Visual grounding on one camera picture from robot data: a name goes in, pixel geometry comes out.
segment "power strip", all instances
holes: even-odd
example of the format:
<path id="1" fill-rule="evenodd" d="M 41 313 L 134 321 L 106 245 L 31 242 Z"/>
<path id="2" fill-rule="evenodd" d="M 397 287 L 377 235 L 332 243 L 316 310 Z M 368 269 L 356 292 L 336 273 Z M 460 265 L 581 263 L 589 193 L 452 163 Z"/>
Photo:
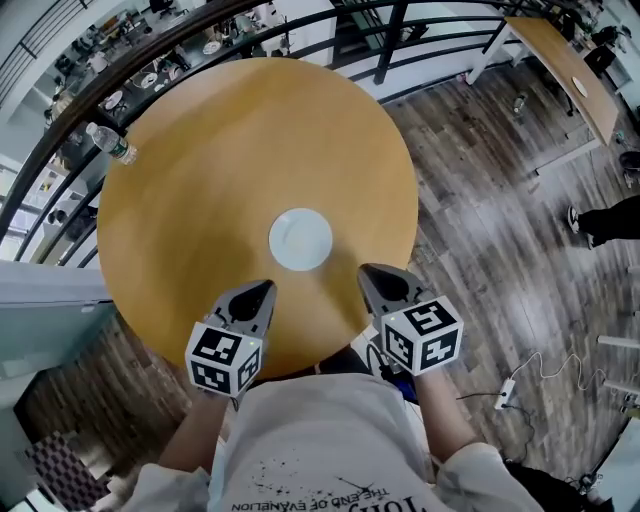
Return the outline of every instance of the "power strip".
<path id="1" fill-rule="evenodd" d="M 496 403 L 493 406 L 494 409 L 500 411 L 504 409 L 504 406 L 507 405 L 509 398 L 511 398 L 511 393 L 513 393 L 513 388 L 516 385 L 516 381 L 513 379 L 507 379 L 502 384 L 502 389 L 500 390 L 500 396 L 496 399 Z"/>

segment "white cable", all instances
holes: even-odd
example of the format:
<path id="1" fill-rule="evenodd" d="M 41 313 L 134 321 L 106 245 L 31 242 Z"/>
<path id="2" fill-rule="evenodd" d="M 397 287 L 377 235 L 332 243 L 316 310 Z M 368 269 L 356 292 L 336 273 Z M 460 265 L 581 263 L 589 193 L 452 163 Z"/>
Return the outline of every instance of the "white cable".
<path id="1" fill-rule="evenodd" d="M 524 368 L 525 366 L 527 366 L 531 360 L 535 357 L 535 356 L 540 356 L 540 378 L 542 379 L 552 379 L 553 377 L 557 377 L 558 375 L 560 375 L 560 372 L 562 372 L 562 370 L 564 370 L 564 367 L 567 366 L 567 363 L 572 359 L 572 358 L 576 358 L 578 360 L 578 389 L 580 391 L 586 391 L 587 389 L 589 389 L 589 386 L 591 385 L 591 382 L 593 382 L 593 379 L 595 378 L 596 375 L 598 375 L 598 373 L 601 373 L 604 378 L 607 378 L 607 374 L 604 373 L 604 370 L 598 368 L 595 372 L 593 372 L 593 375 L 591 376 L 591 378 L 589 379 L 589 381 L 587 382 L 587 385 L 585 387 L 582 387 L 580 385 L 580 380 L 582 379 L 582 359 L 580 359 L 577 355 L 575 354 L 571 354 L 569 357 L 567 357 L 567 359 L 565 360 L 564 363 L 562 363 L 562 366 L 560 367 L 560 369 L 556 372 L 553 373 L 551 375 L 543 375 L 542 374 L 542 354 L 540 352 L 535 352 L 529 359 L 527 359 L 527 361 L 524 364 L 521 364 L 520 366 L 518 366 L 513 373 L 511 374 L 511 377 L 509 377 L 510 379 L 513 379 L 513 377 L 515 376 L 516 373 L 518 373 L 520 370 L 522 370 L 522 368 Z"/>

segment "desk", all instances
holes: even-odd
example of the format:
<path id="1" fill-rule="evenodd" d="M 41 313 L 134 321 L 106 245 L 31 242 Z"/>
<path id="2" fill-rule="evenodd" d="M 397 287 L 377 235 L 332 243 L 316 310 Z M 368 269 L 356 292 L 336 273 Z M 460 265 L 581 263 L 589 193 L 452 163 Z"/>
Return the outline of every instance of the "desk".
<path id="1" fill-rule="evenodd" d="M 539 167 L 539 174 L 558 165 L 563 165 L 587 151 L 600 145 L 608 145 L 618 116 L 618 108 L 606 91 L 598 77 L 589 66 L 571 48 L 569 43 L 544 19 L 540 18 L 505 18 L 507 24 L 491 44 L 487 52 L 476 63 L 467 77 L 467 83 L 473 84 L 493 54 L 502 43 L 513 34 L 545 65 L 573 101 L 582 114 L 594 138 L 587 143 L 569 151 L 555 160 Z M 587 90 L 584 97 L 574 85 L 576 77 Z"/>
<path id="2" fill-rule="evenodd" d="M 247 59 L 167 92 L 128 134 L 101 195 L 98 248 L 107 288 L 148 345 L 173 363 L 225 290 L 278 286 L 263 378 L 318 363 L 368 323 L 360 264 L 406 268 L 418 196 L 409 152 L 378 103 L 348 79 L 290 59 Z M 269 250 L 274 220 L 312 208 L 333 231 L 309 272 Z"/>

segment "glass panel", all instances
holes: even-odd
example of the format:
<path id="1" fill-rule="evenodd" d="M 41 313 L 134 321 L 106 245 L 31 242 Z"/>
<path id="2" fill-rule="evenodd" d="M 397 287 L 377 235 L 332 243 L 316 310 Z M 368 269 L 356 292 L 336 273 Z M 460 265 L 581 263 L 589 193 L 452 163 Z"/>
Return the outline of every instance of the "glass panel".
<path id="1" fill-rule="evenodd" d="M 57 366 L 95 339 L 112 303 L 0 308 L 0 378 L 13 378 Z"/>

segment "cable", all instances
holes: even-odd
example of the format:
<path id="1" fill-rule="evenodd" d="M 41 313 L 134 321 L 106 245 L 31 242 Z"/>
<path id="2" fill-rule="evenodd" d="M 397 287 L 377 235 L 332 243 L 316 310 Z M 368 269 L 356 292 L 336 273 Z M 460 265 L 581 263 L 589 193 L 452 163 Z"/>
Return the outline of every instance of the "cable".
<path id="1" fill-rule="evenodd" d="M 529 427 L 529 429 L 531 429 L 531 435 L 529 436 L 529 439 L 527 440 L 527 442 L 524 443 L 524 456 L 518 461 L 518 464 L 522 464 L 524 461 L 527 460 L 527 457 L 529 456 L 529 444 L 531 444 L 531 441 L 533 441 L 533 438 L 536 435 L 536 429 L 531 424 L 531 413 L 529 411 L 527 411 L 526 409 L 523 409 L 522 407 L 518 407 L 517 405 L 506 405 L 505 404 L 505 405 L 502 406 L 502 408 L 503 409 L 515 409 L 516 411 L 520 411 L 524 415 L 524 421 L 527 424 L 527 427 Z"/>
<path id="2" fill-rule="evenodd" d="M 456 400 L 464 400 L 474 396 L 506 396 L 506 393 L 471 393 L 470 395 L 459 396 Z"/>
<path id="3" fill-rule="evenodd" d="M 605 378 L 605 380 L 607 379 L 607 374 L 604 373 L 604 370 L 598 368 L 595 372 L 593 372 L 593 375 L 591 376 L 591 378 L 587 382 L 587 385 L 585 387 L 582 387 L 580 385 L 580 380 L 582 379 L 582 359 L 580 359 L 576 354 L 571 354 L 569 357 L 567 357 L 565 362 L 562 363 L 562 366 L 560 367 L 560 369 L 556 373 L 553 373 L 551 375 L 542 375 L 542 354 L 540 352 L 535 352 L 529 359 L 527 359 L 527 361 L 524 364 L 521 364 L 520 366 L 518 366 L 513 371 L 513 373 L 511 374 L 511 377 L 509 377 L 509 378 L 513 380 L 513 377 L 515 377 L 516 373 L 518 373 L 525 366 L 527 366 L 535 356 L 540 356 L 540 378 L 542 378 L 543 380 L 552 379 L 553 377 L 557 377 L 560 374 L 560 372 L 562 372 L 562 370 L 564 370 L 564 367 L 567 366 L 567 363 L 574 357 L 578 360 L 578 364 L 579 364 L 577 385 L 578 385 L 578 389 L 580 391 L 586 391 L 587 389 L 589 389 L 589 386 L 591 385 L 591 382 L 593 382 L 593 379 L 595 378 L 596 375 L 598 375 L 598 373 L 601 373 L 603 375 L 603 377 Z"/>

